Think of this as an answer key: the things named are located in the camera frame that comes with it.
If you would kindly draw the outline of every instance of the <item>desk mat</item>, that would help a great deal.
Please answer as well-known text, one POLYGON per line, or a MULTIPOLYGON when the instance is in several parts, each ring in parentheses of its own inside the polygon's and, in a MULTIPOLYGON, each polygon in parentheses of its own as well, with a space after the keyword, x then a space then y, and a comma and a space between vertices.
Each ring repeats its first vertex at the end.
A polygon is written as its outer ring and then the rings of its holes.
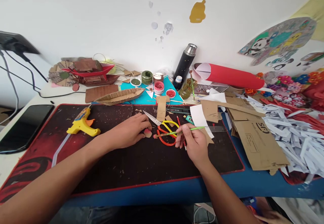
MULTIPOLYGON (((19 190, 51 168, 55 151, 66 137, 66 130, 86 105, 61 104, 43 126, 29 149, 0 190, 0 203, 4 203, 19 190)), ((102 133, 112 129, 137 110, 156 115, 156 105, 93 105, 89 120, 95 119, 92 127, 102 133)), ((180 123, 187 121, 177 114, 180 123)), ((177 121, 176 114, 170 115, 177 121)), ((223 126, 219 121, 215 125, 223 126)), ((208 155, 219 173, 244 171, 244 166, 227 132, 214 132, 214 144, 209 144, 208 155)), ((82 133, 71 135, 57 157, 57 163, 82 148, 93 138, 82 133)), ((170 136, 165 141, 173 142, 170 136)), ((137 186, 159 184, 200 177, 185 149, 166 146, 158 139, 144 138, 137 144, 109 152, 89 171, 79 183, 73 195, 85 195, 114 191, 137 186)))

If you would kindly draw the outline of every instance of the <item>yellow glue gun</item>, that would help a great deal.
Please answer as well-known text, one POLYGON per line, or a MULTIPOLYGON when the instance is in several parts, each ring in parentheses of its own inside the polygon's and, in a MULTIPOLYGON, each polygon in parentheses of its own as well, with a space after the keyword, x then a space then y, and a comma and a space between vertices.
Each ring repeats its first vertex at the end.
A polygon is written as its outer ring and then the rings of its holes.
POLYGON ((87 120, 88 116, 90 115, 91 106, 92 105, 90 104, 88 107, 83 109, 75 118, 72 127, 67 130, 68 134, 76 134, 80 130, 92 137, 100 134, 100 129, 94 129, 90 127, 93 124, 94 119, 87 120))

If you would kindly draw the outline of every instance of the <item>orange scissors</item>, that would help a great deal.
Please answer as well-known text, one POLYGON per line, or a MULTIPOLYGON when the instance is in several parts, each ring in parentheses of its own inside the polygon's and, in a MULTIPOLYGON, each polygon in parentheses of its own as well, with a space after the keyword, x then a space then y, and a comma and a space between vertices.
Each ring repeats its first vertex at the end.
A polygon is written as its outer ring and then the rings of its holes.
MULTIPOLYGON (((148 116, 148 118, 151 119, 151 120, 153 121, 153 123, 155 123, 155 124, 158 126, 158 130, 157 130, 157 133, 158 133, 158 134, 160 134, 160 131, 163 132, 163 133, 168 133, 167 131, 161 129, 161 127, 160 127, 161 124, 163 124, 163 125, 167 128, 167 130, 168 130, 169 132, 173 132, 173 131, 172 131, 172 130, 171 130, 171 129, 166 125, 166 123, 174 124, 175 126, 177 126, 177 127, 179 128, 179 125, 178 125, 176 122, 168 121, 168 120, 164 120, 163 122, 160 122, 159 120, 157 120, 157 119, 154 118, 151 114, 145 112, 144 110, 143 110, 143 113, 145 113, 146 116, 148 116)), ((177 137, 177 136, 176 136, 175 134, 171 134, 170 136, 174 138, 174 142, 171 143, 171 144, 166 143, 166 142, 162 139, 162 137, 159 137, 159 139, 160 139, 160 141, 161 141, 163 144, 165 144, 166 146, 174 146, 174 145, 176 144, 176 137, 177 137)))

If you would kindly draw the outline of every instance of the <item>black phone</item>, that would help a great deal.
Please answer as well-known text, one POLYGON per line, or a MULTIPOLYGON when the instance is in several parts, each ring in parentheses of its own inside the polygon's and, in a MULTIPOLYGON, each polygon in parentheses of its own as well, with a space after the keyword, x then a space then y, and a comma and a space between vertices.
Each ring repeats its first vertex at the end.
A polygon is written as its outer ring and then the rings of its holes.
POLYGON ((0 141, 0 154, 12 154, 27 149, 53 108, 54 105, 33 105, 27 108, 0 141))

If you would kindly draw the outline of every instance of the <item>blue desk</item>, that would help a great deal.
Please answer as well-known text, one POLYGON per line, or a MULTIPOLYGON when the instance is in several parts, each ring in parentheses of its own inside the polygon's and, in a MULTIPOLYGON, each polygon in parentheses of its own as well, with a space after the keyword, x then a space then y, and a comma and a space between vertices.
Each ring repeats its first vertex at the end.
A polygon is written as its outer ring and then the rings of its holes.
MULTIPOLYGON (((224 120, 224 124, 228 130, 226 120, 224 120)), ((253 171, 241 141, 236 137, 232 137, 232 141, 242 159, 245 171, 225 174, 223 178, 239 198, 266 196, 324 199, 324 178, 315 180, 309 185, 290 185, 284 180, 279 171, 274 176, 271 176, 268 171, 253 171)), ((192 204, 209 201, 210 199, 202 178, 196 178, 75 197, 68 200, 65 206, 192 204)))

